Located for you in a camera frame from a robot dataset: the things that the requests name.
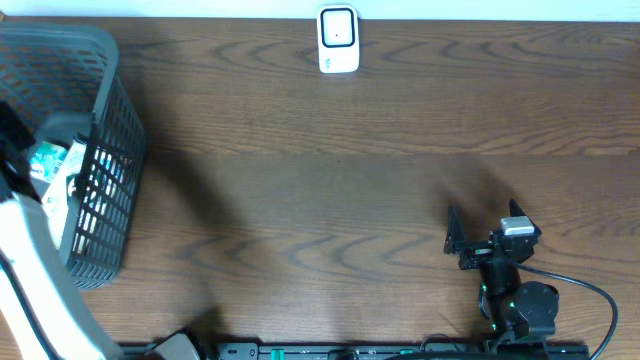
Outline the white blue snack bag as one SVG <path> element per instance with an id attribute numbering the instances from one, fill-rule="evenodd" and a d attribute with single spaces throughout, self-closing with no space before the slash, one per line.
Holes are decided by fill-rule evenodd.
<path id="1" fill-rule="evenodd" d="M 80 173 L 86 146 L 74 142 L 66 152 L 63 160 L 54 163 L 55 176 L 47 188 L 43 198 L 43 208 L 48 217 L 48 225 L 52 241 L 57 250 L 60 249 L 67 214 L 69 210 L 69 192 L 67 178 Z"/>

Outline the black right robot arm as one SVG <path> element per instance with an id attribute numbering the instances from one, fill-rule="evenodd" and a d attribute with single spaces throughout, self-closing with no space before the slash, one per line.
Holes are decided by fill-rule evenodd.
<path id="1" fill-rule="evenodd" d="M 461 270 L 478 270 L 481 276 L 479 307 L 492 323 L 494 337 L 487 347 L 544 341 L 556 331 L 558 290 L 538 281 L 524 282 L 519 269 L 534 255 L 541 230 L 509 201 L 510 215 L 484 241 L 472 241 L 455 208 L 448 210 L 444 252 L 459 257 Z"/>

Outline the green tissue box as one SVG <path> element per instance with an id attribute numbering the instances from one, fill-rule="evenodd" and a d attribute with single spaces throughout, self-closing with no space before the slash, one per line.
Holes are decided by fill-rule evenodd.
<path id="1" fill-rule="evenodd" d="M 30 175 L 37 180 L 51 183 L 67 154 L 68 150 L 65 147 L 43 141 L 30 159 Z"/>

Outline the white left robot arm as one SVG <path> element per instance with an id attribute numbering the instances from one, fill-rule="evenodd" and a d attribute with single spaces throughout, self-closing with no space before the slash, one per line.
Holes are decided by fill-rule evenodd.
<path id="1" fill-rule="evenodd" d="M 119 345 L 97 323 L 61 264 L 23 151 L 30 131 L 1 104 L 1 313 L 24 359 L 204 359 L 189 334 Z"/>

